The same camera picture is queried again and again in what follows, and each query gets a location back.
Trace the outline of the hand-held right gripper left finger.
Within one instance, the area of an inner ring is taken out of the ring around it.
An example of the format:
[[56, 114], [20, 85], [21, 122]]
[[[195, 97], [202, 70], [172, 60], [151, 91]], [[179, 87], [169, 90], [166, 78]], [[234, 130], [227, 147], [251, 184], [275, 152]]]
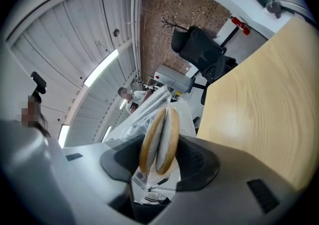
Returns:
[[138, 167], [142, 136], [121, 143], [66, 147], [68, 196], [79, 225], [144, 224], [142, 206], [133, 200], [131, 178]]

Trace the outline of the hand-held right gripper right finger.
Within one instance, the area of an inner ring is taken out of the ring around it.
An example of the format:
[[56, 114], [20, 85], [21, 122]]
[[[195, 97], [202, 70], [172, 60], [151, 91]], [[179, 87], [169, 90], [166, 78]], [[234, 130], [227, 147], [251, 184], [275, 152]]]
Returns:
[[181, 180], [155, 225], [271, 225], [299, 192], [254, 156], [198, 138], [179, 138]]

